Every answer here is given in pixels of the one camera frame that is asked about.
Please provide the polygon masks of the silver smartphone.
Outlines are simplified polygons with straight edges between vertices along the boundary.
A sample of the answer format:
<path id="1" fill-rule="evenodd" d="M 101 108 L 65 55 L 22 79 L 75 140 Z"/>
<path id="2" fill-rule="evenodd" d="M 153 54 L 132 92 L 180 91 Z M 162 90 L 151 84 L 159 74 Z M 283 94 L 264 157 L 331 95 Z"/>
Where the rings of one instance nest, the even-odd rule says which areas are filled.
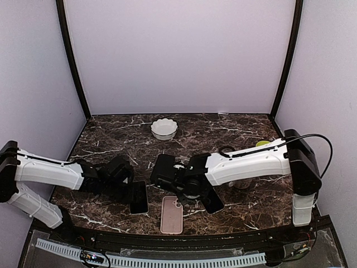
<path id="1" fill-rule="evenodd" d="M 132 215 L 148 213 L 147 187 L 145 181 L 137 181 L 132 184 L 132 200 L 129 205 Z"/>

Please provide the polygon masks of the pink phone case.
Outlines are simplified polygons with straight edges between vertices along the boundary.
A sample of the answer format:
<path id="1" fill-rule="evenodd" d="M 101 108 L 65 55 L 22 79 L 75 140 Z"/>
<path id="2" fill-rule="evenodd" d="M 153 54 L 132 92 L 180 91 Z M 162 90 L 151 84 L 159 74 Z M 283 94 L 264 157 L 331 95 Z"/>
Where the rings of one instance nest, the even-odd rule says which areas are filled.
<path id="1" fill-rule="evenodd" d="M 183 206 L 176 196 L 162 199 L 160 231 L 166 235 L 179 235 L 183 231 Z"/>

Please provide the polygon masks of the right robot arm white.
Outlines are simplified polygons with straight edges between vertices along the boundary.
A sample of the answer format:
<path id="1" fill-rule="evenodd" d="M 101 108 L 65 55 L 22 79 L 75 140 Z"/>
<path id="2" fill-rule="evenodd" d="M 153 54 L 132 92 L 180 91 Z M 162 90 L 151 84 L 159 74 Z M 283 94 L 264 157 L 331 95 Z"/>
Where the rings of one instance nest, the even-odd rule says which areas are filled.
<path id="1" fill-rule="evenodd" d="M 222 147 L 215 153 L 192 156 L 187 165 L 180 165 L 172 155 L 160 154 L 151 173 L 151 183 L 174 193 L 181 204 L 199 200 L 209 214 L 224 205 L 214 187 L 226 183 L 269 175 L 290 175 L 293 183 L 292 224 L 285 229 L 285 238 L 297 242 L 306 233 L 312 209 L 322 187 L 313 149 L 305 141 L 314 134 L 300 135 L 289 129 L 284 137 L 262 146 L 234 151 Z"/>

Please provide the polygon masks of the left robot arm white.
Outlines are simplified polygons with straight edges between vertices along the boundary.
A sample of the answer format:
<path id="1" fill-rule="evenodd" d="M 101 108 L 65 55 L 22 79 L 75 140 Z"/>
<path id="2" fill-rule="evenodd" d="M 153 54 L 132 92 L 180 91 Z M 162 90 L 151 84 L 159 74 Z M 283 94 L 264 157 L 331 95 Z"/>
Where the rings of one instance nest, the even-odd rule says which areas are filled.
<path id="1" fill-rule="evenodd" d="M 83 159 L 60 161 L 37 156 L 21 150 L 16 141 L 8 141 L 1 148 L 1 202 L 56 229 L 66 243 L 75 243 L 79 238 L 69 213 L 31 190 L 27 181 L 104 194 L 117 203 L 130 204 L 142 199 L 133 179 L 132 166 L 120 155 L 106 164 L 91 164 Z"/>

